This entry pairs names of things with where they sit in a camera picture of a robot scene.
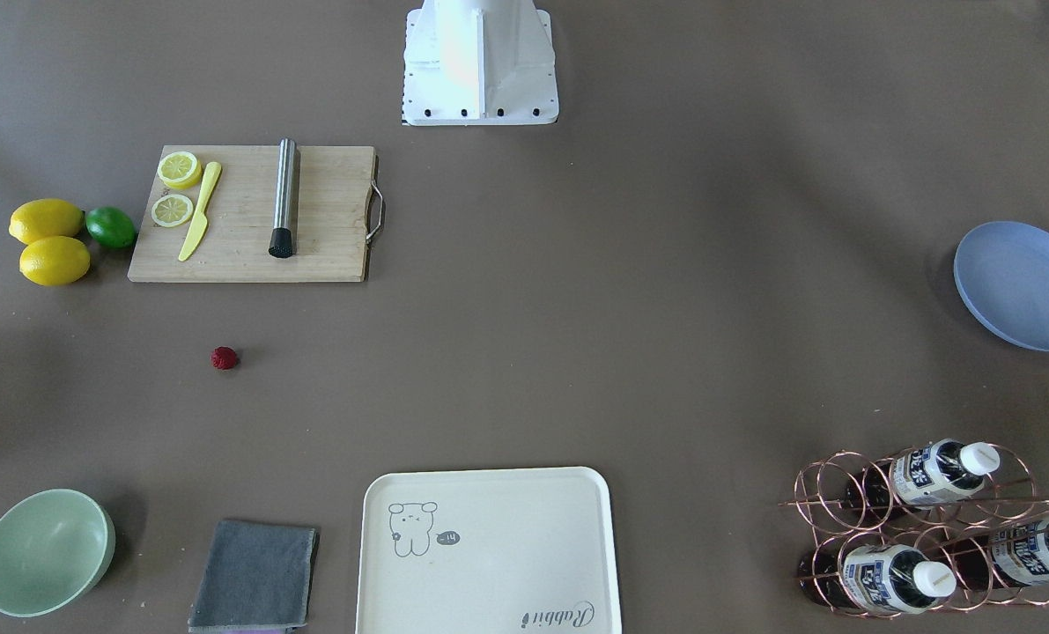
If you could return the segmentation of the blue plate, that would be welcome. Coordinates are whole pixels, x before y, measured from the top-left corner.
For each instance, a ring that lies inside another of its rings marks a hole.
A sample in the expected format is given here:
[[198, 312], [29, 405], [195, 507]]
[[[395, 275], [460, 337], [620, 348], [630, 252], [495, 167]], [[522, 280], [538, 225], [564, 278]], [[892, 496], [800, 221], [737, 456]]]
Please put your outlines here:
[[959, 241], [952, 276], [975, 320], [1019, 348], [1049, 352], [1049, 232], [986, 221]]

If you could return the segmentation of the red strawberry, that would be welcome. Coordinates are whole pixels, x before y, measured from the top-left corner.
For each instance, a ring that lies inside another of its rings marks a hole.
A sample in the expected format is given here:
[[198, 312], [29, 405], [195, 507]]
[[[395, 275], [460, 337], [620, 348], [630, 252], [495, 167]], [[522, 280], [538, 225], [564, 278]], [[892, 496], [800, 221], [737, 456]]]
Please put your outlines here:
[[235, 348], [227, 348], [227, 346], [219, 346], [219, 348], [214, 348], [211, 351], [210, 355], [211, 365], [215, 369], [226, 371], [233, 369], [240, 362], [240, 358]]

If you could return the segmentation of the yellow lemon lower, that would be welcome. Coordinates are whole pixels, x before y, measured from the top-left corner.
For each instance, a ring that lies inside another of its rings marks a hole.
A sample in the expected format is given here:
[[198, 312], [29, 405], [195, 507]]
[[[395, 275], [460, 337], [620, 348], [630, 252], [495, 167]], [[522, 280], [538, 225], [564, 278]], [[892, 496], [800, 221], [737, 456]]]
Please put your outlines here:
[[73, 284], [91, 265], [89, 249], [80, 240], [52, 236], [36, 240], [22, 250], [19, 270], [39, 286]]

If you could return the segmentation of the yellow lemon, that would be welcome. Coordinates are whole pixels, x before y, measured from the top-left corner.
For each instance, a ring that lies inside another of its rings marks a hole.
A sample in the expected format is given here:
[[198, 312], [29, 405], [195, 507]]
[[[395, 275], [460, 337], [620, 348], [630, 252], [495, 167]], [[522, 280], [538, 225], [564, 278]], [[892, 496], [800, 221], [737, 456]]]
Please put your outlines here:
[[84, 229], [85, 213], [62, 198], [38, 198], [24, 203], [10, 214], [8, 233], [15, 240], [33, 245], [48, 237], [76, 237]]
[[36, 240], [22, 250], [19, 270], [39, 286], [73, 284], [91, 265], [89, 249], [80, 240], [52, 236]]

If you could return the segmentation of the yellow lemon upper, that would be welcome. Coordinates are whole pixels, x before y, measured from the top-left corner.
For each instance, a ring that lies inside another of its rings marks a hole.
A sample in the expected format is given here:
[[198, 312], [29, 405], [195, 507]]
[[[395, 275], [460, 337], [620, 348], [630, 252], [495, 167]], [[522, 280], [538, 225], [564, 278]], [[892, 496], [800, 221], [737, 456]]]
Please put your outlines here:
[[76, 237], [84, 229], [85, 213], [62, 198], [38, 198], [24, 203], [10, 214], [8, 233], [15, 240], [33, 245], [48, 237]]

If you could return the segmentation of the green lime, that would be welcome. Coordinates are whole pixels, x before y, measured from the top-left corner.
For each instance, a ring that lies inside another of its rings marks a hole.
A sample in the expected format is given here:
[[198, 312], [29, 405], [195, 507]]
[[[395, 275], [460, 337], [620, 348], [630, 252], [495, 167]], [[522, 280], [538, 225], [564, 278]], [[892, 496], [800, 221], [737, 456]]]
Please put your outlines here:
[[137, 241], [137, 226], [116, 206], [99, 206], [85, 213], [86, 232], [105, 248], [122, 249]]

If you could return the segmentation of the yellow plastic knife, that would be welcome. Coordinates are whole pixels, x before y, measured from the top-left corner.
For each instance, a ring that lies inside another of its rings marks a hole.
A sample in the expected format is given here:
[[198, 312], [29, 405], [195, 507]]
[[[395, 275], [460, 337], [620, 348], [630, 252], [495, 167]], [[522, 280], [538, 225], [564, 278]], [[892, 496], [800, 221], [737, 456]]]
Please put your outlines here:
[[201, 183], [199, 183], [201, 185], [199, 185], [199, 193], [194, 206], [193, 216], [191, 216], [189, 221], [189, 229], [181, 244], [181, 251], [177, 256], [179, 262], [188, 261], [204, 240], [205, 233], [209, 229], [209, 218], [206, 214], [207, 208], [209, 208], [211, 196], [214, 189], [217, 188], [221, 173], [222, 165], [217, 161], [211, 161], [204, 167], [204, 176]]

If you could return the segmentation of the lemon half upper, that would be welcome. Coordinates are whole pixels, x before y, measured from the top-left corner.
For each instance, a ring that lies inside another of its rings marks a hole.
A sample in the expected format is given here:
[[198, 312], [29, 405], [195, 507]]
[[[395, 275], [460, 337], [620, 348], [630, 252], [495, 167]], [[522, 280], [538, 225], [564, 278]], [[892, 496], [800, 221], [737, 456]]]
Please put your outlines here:
[[174, 191], [198, 185], [202, 176], [204, 162], [187, 150], [170, 152], [158, 163], [157, 178]]

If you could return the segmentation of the green bowl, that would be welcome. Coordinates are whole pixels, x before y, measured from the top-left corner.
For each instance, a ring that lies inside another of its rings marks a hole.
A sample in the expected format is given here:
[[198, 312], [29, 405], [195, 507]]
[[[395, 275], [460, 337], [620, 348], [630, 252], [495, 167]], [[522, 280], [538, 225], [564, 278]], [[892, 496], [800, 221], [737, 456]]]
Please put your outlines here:
[[112, 517], [93, 498], [43, 490], [0, 517], [0, 613], [30, 618], [77, 601], [116, 549]]

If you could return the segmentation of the steel muddler black tip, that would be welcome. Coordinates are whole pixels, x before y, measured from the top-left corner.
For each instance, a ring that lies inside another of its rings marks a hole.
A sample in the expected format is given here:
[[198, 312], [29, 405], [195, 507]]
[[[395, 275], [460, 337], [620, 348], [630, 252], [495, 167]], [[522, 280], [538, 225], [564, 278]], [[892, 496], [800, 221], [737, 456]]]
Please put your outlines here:
[[278, 146], [276, 193], [267, 254], [288, 258], [295, 254], [294, 221], [298, 197], [299, 149], [296, 141], [283, 138]]

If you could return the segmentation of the bamboo cutting board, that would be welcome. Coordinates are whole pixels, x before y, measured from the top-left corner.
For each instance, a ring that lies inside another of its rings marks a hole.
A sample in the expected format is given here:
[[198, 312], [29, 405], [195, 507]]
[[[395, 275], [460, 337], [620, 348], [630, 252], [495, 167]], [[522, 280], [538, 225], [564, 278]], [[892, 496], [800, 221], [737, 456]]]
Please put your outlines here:
[[366, 277], [378, 152], [373, 147], [299, 147], [294, 253], [267, 253], [276, 204], [275, 145], [189, 145], [223, 167], [211, 193], [209, 229], [179, 261], [187, 227], [163, 228], [145, 213], [127, 276], [140, 284], [334, 284]]

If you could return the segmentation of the grey folded cloth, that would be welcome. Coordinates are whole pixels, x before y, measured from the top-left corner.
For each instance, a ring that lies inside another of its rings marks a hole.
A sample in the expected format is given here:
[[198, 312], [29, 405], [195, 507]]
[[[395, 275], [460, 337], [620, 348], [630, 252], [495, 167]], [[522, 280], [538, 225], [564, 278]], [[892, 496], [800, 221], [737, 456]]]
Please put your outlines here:
[[316, 541], [312, 527], [219, 521], [190, 633], [287, 633], [306, 626]]

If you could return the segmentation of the cream rabbit tray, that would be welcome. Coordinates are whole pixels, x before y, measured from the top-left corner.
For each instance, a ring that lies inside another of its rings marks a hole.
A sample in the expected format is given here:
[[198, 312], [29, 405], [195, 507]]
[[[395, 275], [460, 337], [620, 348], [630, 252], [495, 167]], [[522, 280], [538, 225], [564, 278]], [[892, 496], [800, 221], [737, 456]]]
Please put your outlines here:
[[620, 633], [609, 486], [588, 467], [381, 475], [359, 633]]

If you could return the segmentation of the bottle top white cap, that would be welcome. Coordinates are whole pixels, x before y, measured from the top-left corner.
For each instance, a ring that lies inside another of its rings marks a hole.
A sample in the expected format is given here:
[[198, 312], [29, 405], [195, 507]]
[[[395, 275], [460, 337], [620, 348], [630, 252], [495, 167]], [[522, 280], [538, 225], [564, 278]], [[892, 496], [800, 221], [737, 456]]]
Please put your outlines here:
[[992, 443], [942, 439], [871, 464], [845, 485], [839, 505], [874, 520], [898, 520], [975, 496], [1000, 468]]

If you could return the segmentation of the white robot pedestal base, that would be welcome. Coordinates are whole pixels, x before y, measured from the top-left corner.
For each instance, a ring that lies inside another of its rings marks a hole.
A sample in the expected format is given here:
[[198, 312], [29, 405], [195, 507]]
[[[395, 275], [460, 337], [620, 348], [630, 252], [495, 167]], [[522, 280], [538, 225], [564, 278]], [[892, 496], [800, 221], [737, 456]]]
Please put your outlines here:
[[425, 1], [404, 20], [401, 122], [524, 126], [560, 112], [551, 17], [532, 1]]

